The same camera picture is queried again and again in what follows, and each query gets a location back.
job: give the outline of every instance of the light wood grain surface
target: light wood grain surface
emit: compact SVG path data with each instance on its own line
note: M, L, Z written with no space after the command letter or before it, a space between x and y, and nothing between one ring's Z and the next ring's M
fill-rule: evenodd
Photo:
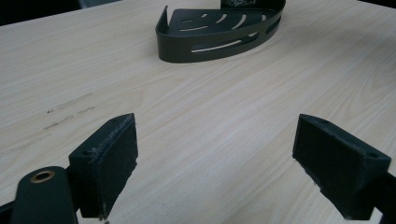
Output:
M288 0L263 45L172 64L158 59L154 32L165 5L219 1L122 1L0 27L0 203L24 175L68 166L104 122L134 112L138 165L112 224L378 223L378 211L343 220L291 151L305 113L395 159L396 10Z

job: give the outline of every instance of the wooden table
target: wooden table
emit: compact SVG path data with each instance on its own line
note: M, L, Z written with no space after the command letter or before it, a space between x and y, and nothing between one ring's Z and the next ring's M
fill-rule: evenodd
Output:
M344 221L291 151L305 113L395 159L396 10L289 0L263 45L173 64L154 32L165 5L219 1L125 0L0 27L1 204L24 175L68 166L104 122L134 112L140 155L113 224L378 223L378 211Z

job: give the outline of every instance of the black metal bracket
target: black metal bracket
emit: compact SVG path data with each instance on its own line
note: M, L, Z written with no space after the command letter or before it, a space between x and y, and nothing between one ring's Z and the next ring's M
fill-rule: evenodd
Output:
M376 207L381 223L396 223L396 178L386 154L325 119L300 115L293 158L344 218L368 220Z
M285 0L245 1L221 9L177 9L169 24L167 7L156 27L160 59L197 63L229 57L256 48L277 30Z
M0 223L71 224L83 217L107 218L136 167L134 114L106 122L69 155L70 166L50 166L26 175L14 202L0 207Z

